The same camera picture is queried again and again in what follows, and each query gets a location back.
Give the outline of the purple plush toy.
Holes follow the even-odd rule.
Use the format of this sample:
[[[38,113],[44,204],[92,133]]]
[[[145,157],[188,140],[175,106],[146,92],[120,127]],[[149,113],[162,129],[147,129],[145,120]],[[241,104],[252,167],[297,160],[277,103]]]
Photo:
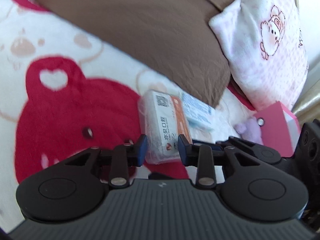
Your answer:
[[[242,139],[256,144],[263,144],[261,128],[255,116],[250,117],[245,122],[236,124],[234,129],[241,135]]]

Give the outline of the light blue small box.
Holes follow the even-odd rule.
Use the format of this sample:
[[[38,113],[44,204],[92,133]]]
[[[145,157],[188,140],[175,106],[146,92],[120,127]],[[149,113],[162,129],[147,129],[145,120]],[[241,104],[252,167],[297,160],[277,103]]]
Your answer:
[[[186,119],[202,129],[213,130],[215,109],[199,99],[183,92],[181,94],[183,111]]]

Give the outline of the orange white floss box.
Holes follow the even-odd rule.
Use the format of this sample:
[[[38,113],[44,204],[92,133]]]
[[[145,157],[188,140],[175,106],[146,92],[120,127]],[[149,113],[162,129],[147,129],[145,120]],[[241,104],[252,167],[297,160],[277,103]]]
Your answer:
[[[146,162],[157,165],[179,159],[178,136],[192,143],[180,98],[148,90],[138,101],[138,112],[141,132],[148,138]]]

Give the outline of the pink cardboard box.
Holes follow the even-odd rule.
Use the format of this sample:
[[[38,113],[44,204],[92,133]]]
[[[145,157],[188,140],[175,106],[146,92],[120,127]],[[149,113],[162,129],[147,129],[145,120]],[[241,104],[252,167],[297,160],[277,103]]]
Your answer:
[[[254,116],[261,129],[263,144],[278,151],[282,157],[292,157],[301,132],[296,116],[279,101]]]

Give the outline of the gold satin curtain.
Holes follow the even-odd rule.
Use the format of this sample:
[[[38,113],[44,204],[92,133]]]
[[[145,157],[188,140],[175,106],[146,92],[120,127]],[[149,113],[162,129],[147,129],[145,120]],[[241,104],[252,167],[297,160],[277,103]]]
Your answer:
[[[292,113],[300,125],[305,122],[319,120],[320,115],[320,81],[318,80],[295,104]]]

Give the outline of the bear print bed blanket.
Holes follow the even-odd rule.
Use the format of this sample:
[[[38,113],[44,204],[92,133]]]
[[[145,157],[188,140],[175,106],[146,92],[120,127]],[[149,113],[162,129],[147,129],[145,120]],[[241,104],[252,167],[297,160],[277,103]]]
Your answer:
[[[24,219],[16,189],[25,178],[86,148],[136,141],[148,90],[186,92],[35,0],[1,0],[1,229]],[[213,109],[214,129],[191,127],[192,138],[225,140],[254,113],[228,86]]]

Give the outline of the pink checked cartoon pillow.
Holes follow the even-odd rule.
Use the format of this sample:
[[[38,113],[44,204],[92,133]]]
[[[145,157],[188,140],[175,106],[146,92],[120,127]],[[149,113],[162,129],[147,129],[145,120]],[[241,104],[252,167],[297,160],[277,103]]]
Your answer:
[[[309,70],[295,0],[235,0],[209,26],[257,111],[277,101],[293,109]]]

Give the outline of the brown pillow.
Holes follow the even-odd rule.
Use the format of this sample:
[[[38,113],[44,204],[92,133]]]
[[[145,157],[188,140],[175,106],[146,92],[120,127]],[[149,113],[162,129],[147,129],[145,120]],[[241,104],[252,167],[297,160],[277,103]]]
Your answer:
[[[35,0],[215,107],[231,73],[208,25],[234,0]]]

